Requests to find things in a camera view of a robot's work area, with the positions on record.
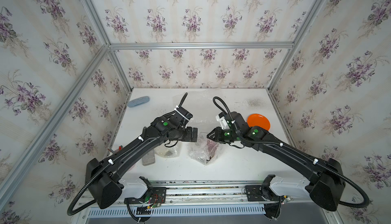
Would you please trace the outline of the bubble wrap around orange plate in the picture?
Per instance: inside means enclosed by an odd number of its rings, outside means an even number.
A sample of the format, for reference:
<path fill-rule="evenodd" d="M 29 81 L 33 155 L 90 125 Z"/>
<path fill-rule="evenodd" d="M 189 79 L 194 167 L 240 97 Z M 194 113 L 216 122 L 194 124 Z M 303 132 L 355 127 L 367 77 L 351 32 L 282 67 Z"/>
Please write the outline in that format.
<path fill-rule="evenodd" d="M 213 103 L 213 98 L 218 96 L 226 98 L 223 89 L 190 89 L 183 103 L 183 107 L 193 114 L 190 124 L 200 127 L 216 127 L 220 123 L 216 116 L 222 111 Z"/>

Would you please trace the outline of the orange dinner plate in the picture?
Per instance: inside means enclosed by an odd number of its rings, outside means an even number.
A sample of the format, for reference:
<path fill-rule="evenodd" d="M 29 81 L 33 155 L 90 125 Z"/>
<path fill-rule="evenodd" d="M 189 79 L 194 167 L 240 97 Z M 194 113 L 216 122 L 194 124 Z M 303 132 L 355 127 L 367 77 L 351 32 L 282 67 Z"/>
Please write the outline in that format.
<path fill-rule="evenodd" d="M 270 121 L 261 114 L 251 114 L 246 120 L 249 127 L 258 126 L 265 130 L 270 130 L 271 124 Z"/>

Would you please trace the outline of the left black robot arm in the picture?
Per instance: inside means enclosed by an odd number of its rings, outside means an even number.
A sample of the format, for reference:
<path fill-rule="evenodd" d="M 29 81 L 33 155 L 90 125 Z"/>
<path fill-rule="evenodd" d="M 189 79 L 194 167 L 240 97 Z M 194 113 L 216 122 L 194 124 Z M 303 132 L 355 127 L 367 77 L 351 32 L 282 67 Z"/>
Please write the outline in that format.
<path fill-rule="evenodd" d="M 124 174 L 154 148 L 164 144 L 171 148 L 178 142 L 196 142 L 197 128 L 188 127 L 193 115 L 182 105 L 185 94 L 174 111 L 159 116 L 144 127 L 142 133 L 118 152 L 101 161 L 92 159 L 86 167 L 85 185 L 71 201 L 67 215 L 73 216 L 93 204 L 106 209 L 121 196 Z"/>

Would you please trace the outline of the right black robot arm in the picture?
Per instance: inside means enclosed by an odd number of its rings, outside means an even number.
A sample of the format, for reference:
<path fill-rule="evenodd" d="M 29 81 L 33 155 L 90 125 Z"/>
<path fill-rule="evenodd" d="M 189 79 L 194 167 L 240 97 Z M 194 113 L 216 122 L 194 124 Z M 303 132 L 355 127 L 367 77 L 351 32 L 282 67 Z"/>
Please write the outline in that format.
<path fill-rule="evenodd" d="M 239 142 L 243 148 L 252 148 L 288 165 L 309 181 L 304 187 L 304 192 L 309 194 L 315 204 L 325 210 L 336 211 L 339 205 L 350 208 L 369 206 L 371 201 L 367 193 L 343 175 L 339 162 L 332 158 L 327 161 L 318 159 L 284 143 L 266 129 L 248 126 L 243 117 L 239 113 L 230 111 L 227 104 L 218 96 L 215 96 L 212 101 L 222 111 L 218 119 L 225 125 L 215 128 L 208 134 L 208 139 L 231 147 L 234 146 L 234 142 Z M 341 201 L 347 184 L 361 194 L 361 202 Z"/>

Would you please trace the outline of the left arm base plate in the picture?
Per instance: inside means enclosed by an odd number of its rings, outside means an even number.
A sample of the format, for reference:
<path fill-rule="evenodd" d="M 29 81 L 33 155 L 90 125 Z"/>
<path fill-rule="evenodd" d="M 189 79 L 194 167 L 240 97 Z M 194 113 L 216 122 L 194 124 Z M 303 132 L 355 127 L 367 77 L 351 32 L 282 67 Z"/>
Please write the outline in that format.
<path fill-rule="evenodd" d="M 144 205 L 155 205 L 164 204 L 166 202 L 167 188 L 166 187 L 152 187 L 149 188 L 146 193 L 140 198 L 126 198 L 125 204 L 144 204 Z"/>

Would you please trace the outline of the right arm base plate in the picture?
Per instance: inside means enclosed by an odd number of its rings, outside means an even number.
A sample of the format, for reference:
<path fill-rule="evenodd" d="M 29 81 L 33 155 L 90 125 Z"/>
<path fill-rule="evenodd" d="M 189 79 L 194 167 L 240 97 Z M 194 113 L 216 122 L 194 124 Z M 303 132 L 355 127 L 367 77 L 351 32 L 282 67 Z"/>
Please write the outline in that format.
<path fill-rule="evenodd" d="M 285 200 L 285 196 L 278 196 L 275 194 L 270 187 L 261 185 L 246 185 L 244 193 L 247 196 L 249 202 L 259 201 L 280 201 Z"/>

